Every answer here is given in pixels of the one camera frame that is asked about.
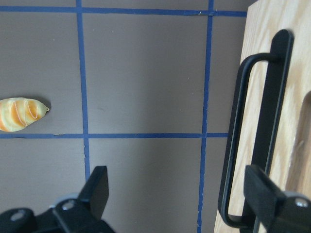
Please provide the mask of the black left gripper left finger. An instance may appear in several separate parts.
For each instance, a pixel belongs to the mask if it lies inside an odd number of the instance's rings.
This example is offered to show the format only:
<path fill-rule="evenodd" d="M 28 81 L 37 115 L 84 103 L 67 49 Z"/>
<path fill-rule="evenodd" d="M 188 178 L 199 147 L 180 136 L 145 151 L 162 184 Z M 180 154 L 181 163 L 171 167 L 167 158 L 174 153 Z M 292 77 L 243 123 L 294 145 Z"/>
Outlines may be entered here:
<path fill-rule="evenodd" d="M 0 215 L 2 233 L 113 233 L 102 220 L 109 197 L 106 166 L 94 168 L 76 198 L 58 202 L 37 216 L 29 208 L 14 208 Z"/>

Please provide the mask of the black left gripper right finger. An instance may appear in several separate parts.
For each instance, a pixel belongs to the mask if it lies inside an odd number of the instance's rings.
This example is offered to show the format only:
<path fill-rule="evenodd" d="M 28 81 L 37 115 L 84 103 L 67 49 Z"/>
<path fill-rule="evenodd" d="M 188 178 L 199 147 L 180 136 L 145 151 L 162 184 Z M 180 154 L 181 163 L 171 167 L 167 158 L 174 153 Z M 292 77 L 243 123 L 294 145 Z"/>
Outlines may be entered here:
<path fill-rule="evenodd" d="M 247 165 L 243 184 L 250 212 L 242 217 L 243 233 L 255 229 L 255 220 L 267 233 L 309 233 L 311 200 L 298 192 L 282 191 L 257 165 Z"/>

